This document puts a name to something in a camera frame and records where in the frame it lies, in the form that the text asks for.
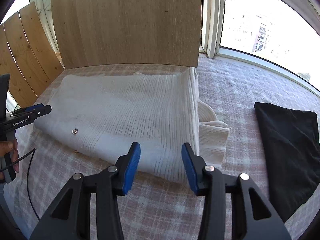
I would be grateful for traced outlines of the person's left hand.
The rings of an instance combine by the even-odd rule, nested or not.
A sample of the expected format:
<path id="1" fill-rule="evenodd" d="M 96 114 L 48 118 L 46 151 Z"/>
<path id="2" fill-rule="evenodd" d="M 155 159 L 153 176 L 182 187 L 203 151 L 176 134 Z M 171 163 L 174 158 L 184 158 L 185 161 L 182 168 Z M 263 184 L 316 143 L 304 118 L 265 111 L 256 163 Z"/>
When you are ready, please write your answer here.
<path id="1" fill-rule="evenodd" d="M 15 136 L 1 142 L 1 182 L 10 183 L 19 172 L 17 139 Z"/>

